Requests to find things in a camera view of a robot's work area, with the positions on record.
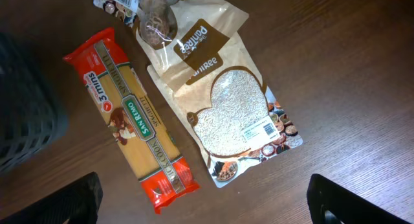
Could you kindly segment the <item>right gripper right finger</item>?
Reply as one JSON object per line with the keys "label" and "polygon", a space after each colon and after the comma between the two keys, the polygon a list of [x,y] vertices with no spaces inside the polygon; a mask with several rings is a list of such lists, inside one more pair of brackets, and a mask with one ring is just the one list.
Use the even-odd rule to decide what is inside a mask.
{"label": "right gripper right finger", "polygon": [[403,223],[396,215],[370,203],[320,174],[312,174],[307,204],[313,223]]}

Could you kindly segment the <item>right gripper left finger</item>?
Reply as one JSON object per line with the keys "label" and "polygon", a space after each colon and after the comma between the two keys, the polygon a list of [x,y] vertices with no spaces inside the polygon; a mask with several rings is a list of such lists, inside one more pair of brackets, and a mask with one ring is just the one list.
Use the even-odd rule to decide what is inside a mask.
{"label": "right gripper left finger", "polygon": [[103,198],[98,174],[91,172],[1,220],[7,223],[95,224]]}

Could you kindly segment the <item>beige rice pouch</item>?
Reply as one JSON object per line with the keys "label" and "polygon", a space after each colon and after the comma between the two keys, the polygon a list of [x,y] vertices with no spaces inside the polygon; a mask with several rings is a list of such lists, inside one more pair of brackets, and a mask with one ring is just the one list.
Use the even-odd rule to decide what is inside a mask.
{"label": "beige rice pouch", "polygon": [[199,146],[218,188],[250,167],[303,144],[239,34],[176,91],[153,66],[147,71]]}

